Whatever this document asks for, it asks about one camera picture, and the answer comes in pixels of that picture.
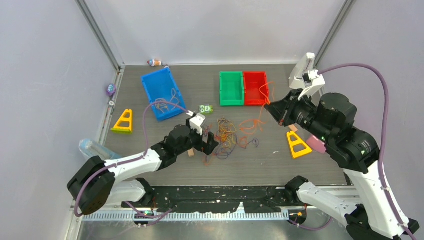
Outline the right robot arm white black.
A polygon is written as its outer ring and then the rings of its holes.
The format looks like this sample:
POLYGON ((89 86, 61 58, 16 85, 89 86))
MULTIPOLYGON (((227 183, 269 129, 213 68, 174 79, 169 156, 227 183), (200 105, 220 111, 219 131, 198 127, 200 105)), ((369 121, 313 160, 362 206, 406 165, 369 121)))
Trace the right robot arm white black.
POLYGON ((388 200, 388 186, 379 174, 381 161, 377 141, 354 126, 357 107, 340 93, 327 93, 319 104, 291 90, 279 101, 265 106, 276 122, 284 127, 298 124, 324 142, 325 151, 356 187, 359 204, 340 199, 297 176, 285 188, 291 205, 316 207, 341 223, 355 240, 398 240, 413 234, 419 223, 407 217, 394 200, 388 200))

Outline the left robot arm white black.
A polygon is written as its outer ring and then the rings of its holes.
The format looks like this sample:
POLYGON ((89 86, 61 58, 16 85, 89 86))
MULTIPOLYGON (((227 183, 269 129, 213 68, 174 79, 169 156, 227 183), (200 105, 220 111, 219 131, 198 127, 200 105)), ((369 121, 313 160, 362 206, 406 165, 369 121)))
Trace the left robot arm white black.
POLYGON ((168 168, 178 156, 191 149, 209 156, 218 145, 213 133, 209 133, 204 141, 197 130, 177 125, 162 141, 142 153, 109 160, 93 156, 67 184, 75 200, 74 215, 90 215, 104 205, 124 201, 148 207, 153 202, 153 193, 147 190, 143 181, 130 181, 131 178, 168 168))

